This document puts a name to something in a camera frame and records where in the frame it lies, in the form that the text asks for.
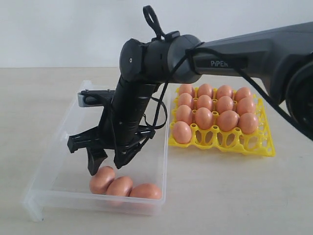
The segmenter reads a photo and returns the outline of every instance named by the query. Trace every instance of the robotic arm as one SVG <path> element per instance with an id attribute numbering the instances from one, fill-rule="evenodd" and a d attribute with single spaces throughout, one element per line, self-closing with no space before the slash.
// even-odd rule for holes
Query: robotic arm
<path id="1" fill-rule="evenodd" d="M 81 91 L 81 107 L 103 106 L 99 124 L 70 136 L 71 153 L 86 148 L 94 175 L 114 149 L 117 168 L 128 164 L 152 139 L 169 83 L 191 84 L 203 74 L 242 76 L 290 124 L 313 140 L 313 22 L 203 43 L 178 31 L 165 34 L 151 6 L 143 13 L 156 37 L 127 41 L 120 54 L 121 76 L 115 91 Z M 260 78 L 267 95 L 250 77 Z M 152 97 L 164 84 L 160 99 Z M 158 102 L 152 125 L 140 125 L 149 101 Z M 284 101 L 291 117 L 278 105 Z"/>

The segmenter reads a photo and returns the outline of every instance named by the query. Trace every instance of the plastic container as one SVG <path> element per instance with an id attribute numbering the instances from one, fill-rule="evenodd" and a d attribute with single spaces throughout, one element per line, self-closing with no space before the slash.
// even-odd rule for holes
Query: plastic container
<path id="1" fill-rule="evenodd" d="M 198 87 L 195 87 L 195 105 L 197 104 L 197 91 Z M 266 157 L 275 156 L 275 148 L 270 134 L 270 128 L 268 124 L 268 119 L 264 109 L 263 101 L 261 98 L 257 98 L 256 95 L 253 95 L 254 102 L 256 103 L 256 116 L 259 120 L 258 129 L 249 135 L 246 135 L 241 132 L 241 129 L 236 127 L 231 131 L 224 132 L 219 129 L 216 125 L 216 119 L 218 117 L 218 112 L 216 112 L 215 106 L 217 100 L 215 99 L 216 88 L 213 89 L 213 118 L 214 125 L 208 130 L 201 130 L 197 124 L 192 123 L 190 125 L 192 131 L 192 138 L 189 143 L 180 144 L 175 141 L 173 135 L 170 134 L 169 137 L 169 146 L 176 146 L 187 148 L 191 145 L 196 146 L 199 149 L 210 149 L 218 148 L 222 152 L 236 152 L 242 153 L 244 155 L 261 155 Z M 176 90 L 176 98 L 174 99 L 171 105 L 172 120 L 170 123 L 170 128 L 172 129 L 176 122 L 176 110 L 178 108 L 178 88 Z"/>
<path id="2" fill-rule="evenodd" d="M 106 90 L 104 86 L 93 85 L 84 81 L 78 90 Z M 164 97 L 164 103 L 169 110 L 170 93 Z M 147 120 L 152 122 L 157 103 L 150 101 L 147 110 Z M 95 127 L 103 107 L 81 108 L 78 106 L 75 94 L 71 107 L 56 131 L 50 148 L 30 182 L 22 203 L 34 221 L 42 221 L 43 207 L 60 207 L 96 211 L 112 211 L 154 215 L 161 211 L 166 196 L 166 168 L 169 119 L 166 126 L 156 131 L 142 150 L 126 166 L 117 170 L 113 163 L 114 152 L 107 151 L 108 158 L 101 166 L 110 165 L 116 172 L 116 177 L 128 175 L 134 182 L 134 187 L 142 183 L 154 183 L 162 190 L 159 200 L 116 197 L 92 194 L 89 190 L 91 178 L 87 169 L 87 151 L 79 149 L 71 154 L 67 148 L 69 135 Z M 158 124 L 165 121 L 165 115 L 160 112 Z M 112 206 L 111 201 L 123 202 L 121 206 Z"/>

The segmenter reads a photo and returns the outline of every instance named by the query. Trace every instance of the black cable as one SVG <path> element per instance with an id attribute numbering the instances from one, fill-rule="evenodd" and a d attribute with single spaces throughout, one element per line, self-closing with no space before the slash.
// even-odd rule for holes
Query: black cable
<path id="1" fill-rule="evenodd" d="M 213 49 L 206 47 L 199 47 L 192 50 L 188 50 L 187 53 L 190 53 L 191 55 L 195 55 L 197 53 L 212 54 L 227 62 L 241 77 L 243 77 L 253 88 L 255 88 L 257 92 L 264 98 L 264 100 L 268 104 L 270 104 L 270 106 L 276 112 L 278 112 L 289 124 L 291 124 L 300 133 L 302 133 L 307 138 L 313 141 L 313 134 L 309 130 L 300 126 L 294 119 L 292 119 L 292 117 L 290 117 L 281 107 L 279 107 L 279 105 L 277 105 L 249 75 L 247 75 L 242 69 L 237 67 L 235 63 L 228 60 L 226 54 L 219 53 Z"/>

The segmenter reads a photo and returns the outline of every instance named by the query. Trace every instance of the egg carton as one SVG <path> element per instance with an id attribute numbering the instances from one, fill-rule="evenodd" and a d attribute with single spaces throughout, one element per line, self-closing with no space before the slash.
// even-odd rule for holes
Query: egg carton
<path id="1" fill-rule="evenodd" d="M 194 98 L 194 106 L 197 106 L 197 91 L 198 87 L 194 88 L 195 90 L 195 98 Z M 261 98 L 257 98 L 256 95 L 253 95 L 254 102 L 256 103 L 256 116 L 258 117 L 259 125 L 255 132 L 252 134 L 244 134 L 239 127 L 235 127 L 228 132 L 222 131 L 218 125 L 216 125 L 216 119 L 219 116 L 219 113 L 216 112 L 216 103 L 217 99 L 215 99 L 215 94 L 217 88 L 213 89 L 213 118 L 214 123 L 210 129 L 202 130 L 200 129 L 196 123 L 192 123 L 190 125 L 192 138 L 189 143 L 180 144 L 177 143 L 172 135 L 172 129 L 174 124 L 177 122 L 176 120 L 176 111 L 178 108 L 178 91 L 176 89 L 176 98 L 174 99 L 175 107 L 172 110 L 173 120 L 170 123 L 170 137 L 168 140 L 169 146 L 176 146 L 181 148 L 187 148 L 191 145 L 196 146 L 199 149 L 210 149 L 210 148 L 218 148 L 222 152 L 236 152 L 242 153 L 244 155 L 261 155 L 267 157 L 275 156 L 275 148 L 273 145 L 270 128 L 268 125 L 268 119 L 266 116 L 266 112 L 264 109 L 263 101 Z M 236 90 L 233 90 L 233 99 L 236 94 Z M 234 100 L 234 110 L 236 109 L 237 102 Z"/>

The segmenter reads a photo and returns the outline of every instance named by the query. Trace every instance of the clear plastic tray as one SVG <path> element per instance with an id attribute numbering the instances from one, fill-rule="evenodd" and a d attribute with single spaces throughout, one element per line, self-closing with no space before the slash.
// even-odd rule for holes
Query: clear plastic tray
<path id="1" fill-rule="evenodd" d="M 93 85 L 84 81 L 78 90 L 106 90 L 105 86 Z M 169 112 L 170 92 L 164 97 L 164 103 Z M 106 151 L 108 158 L 102 165 L 110 165 L 115 169 L 116 177 L 128 175 L 133 179 L 134 187 L 142 183 L 154 183 L 162 190 L 159 200 L 116 197 L 92 194 L 89 190 L 91 178 L 87 169 L 87 152 L 79 149 L 71 154 L 67 148 L 69 135 L 95 127 L 103 107 L 81 108 L 78 106 L 77 94 L 60 127 L 56 131 L 51 145 L 43 156 L 42 162 L 34 178 L 30 182 L 23 206 L 28 210 L 34 221 L 42 221 L 43 207 L 60 207 L 97 211 L 125 212 L 154 215 L 161 211 L 166 196 L 166 168 L 169 119 L 166 126 L 156 131 L 142 150 L 126 166 L 117 170 L 113 163 L 114 152 Z M 150 101 L 146 110 L 147 120 L 153 121 L 157 103 Z M 164 113 L 160 112 L 158 124 L 165 121 Z M 112 206 L 111 201 L 123 202 L 121 206 Z"/>

